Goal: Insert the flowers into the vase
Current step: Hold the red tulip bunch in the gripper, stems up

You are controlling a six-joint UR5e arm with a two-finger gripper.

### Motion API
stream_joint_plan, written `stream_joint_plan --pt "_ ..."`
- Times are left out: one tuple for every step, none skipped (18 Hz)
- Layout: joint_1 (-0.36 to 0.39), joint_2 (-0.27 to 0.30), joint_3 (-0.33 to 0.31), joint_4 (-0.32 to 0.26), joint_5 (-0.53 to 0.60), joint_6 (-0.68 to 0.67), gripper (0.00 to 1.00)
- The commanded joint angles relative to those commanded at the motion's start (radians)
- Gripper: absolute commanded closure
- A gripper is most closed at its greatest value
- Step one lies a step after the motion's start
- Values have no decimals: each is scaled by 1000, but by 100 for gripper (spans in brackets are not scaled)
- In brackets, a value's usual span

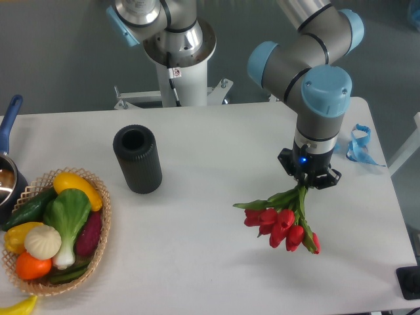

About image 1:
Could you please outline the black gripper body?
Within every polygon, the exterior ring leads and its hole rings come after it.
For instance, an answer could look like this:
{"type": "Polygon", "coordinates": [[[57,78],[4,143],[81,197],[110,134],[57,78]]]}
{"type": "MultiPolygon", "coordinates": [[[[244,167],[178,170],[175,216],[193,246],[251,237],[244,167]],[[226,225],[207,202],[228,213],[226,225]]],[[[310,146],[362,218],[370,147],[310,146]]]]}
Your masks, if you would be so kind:
{"type": "Polygon", "coordinates": [[[283,148],[278,155],[278,160],[289,176],[296,180],[296,174],[305,173],[316,177],[314,188],[322,190],[337,185],[341,179],[341,173],[331,167],[333,150],[322,154],[309,152],[305,144],[301,148],[296,143],[293,148],[283,148]]]}

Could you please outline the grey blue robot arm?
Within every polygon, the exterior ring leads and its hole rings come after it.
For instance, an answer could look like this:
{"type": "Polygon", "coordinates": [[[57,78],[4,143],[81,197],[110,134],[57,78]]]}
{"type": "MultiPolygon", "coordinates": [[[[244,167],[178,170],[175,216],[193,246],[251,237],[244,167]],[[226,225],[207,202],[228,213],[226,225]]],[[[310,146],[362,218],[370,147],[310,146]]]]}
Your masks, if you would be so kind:
{"type": "MultiPolygon", "coordinates": [[[[329,1],[279,5],[299,37],[286,48],[258,45],[247,72],[297,114],[293,147],[278,156],[286,173],[307,187],[329,188],[341,178],[330,161],[352,90],[350,76],[334,62],[360,44],[364,25],[355,12],[329,1]]],[[[156,65],[165,107],[208,103],[207,62],[216,37],[195,1],[112,1],[106,13],[127,44],[142,45],[156,65]]]]}

